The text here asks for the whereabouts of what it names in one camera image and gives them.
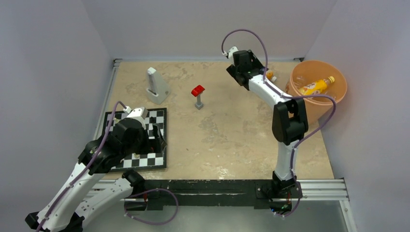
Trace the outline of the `orange bottle blue label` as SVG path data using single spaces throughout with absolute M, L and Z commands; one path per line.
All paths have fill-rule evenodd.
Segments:
M 272 70 L 267 70 L 265 77 L 267 80 L 269 80 L 272 83 L 274 83 L 277 79 L 277 77 L 274 75 L 274 72 Z

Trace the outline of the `yellow juice bottle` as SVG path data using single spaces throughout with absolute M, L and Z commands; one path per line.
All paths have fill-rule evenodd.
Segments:
M 299 92 L 304 96 L 321 94 L 334 82 L 335 78 L 333 76 L 329 76 L 325 79 L 315 81 L 313 83 L 310 83 L 306 86 L 299 88 Z

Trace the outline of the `clear plastic bottle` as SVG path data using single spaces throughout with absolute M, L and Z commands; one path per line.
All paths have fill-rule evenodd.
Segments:
M 295 85 L 296 89 L 301 89 L 307 85 L 310 85 L 311 83 L 315 82 L 314 80 L 309 80 L 308 78 L 306 78 L 305 76 L 302 75 L 298 75 L 296 77 L 293 78 L 293 83 Z

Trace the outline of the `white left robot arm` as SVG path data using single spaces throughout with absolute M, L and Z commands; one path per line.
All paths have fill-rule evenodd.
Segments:
M 145 180 L 135 170 L 127 170 L 109 187 L 85 199 L 92 187 L 129 155 L 161 153 L 166 148 L 160 127 L 146 125 L 144 107 L 123 109 L 126 116 L 114 122 L 111 115 L 102 135 L 86 144 L 72 173 L 41 211 L 29 213 L 25 222 L 37 232 L 80 232 L 99 213 L 120 199 L 140 197 Z

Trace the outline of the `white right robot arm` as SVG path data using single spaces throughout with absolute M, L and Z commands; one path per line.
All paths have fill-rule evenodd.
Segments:
M 232 62 L 226 69 L 229 75 L 248 91 L 255 93 L 273 110 L 272 133 L 278 142 L 278 158 L 273 171 L 269 198 L 282 197 L 291 190 L 302 196 L 296 181 L 295 157 L 297 143 L 308 131 L 308 119 L 303 100 L 295 100 L 280 90 L 267 77 L 267 68 L 251 50 L 239 50 L 233 46 L 224 55 Z

